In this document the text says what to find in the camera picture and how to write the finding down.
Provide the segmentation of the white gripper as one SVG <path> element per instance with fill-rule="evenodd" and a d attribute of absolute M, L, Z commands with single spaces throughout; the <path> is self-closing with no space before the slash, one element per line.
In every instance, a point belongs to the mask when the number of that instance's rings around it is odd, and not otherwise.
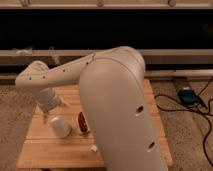
<path fill-rule="evenodd" d="M 63 98 L 60 98 L 54 89 L 46 88 L 34 94 L 38 106 L 43 111 L 43 123 L 47 124 L 49 119 L 50 110 L 56 108 L 58 105 L 60 107 L 69 107 L 69 103 L 67 103 Z"/>

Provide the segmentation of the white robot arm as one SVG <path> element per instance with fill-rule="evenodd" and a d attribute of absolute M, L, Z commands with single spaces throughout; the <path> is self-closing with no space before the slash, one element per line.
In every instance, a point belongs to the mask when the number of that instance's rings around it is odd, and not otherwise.
<path fill-rule="evenodd" d="M 15 80 L 41 104 L 53 87 L 78 85 L 84 116 L 107 171 L 168 171 L 144 94 L 145 61 L 121 46 L 48 68 L 34 61 Z"/>

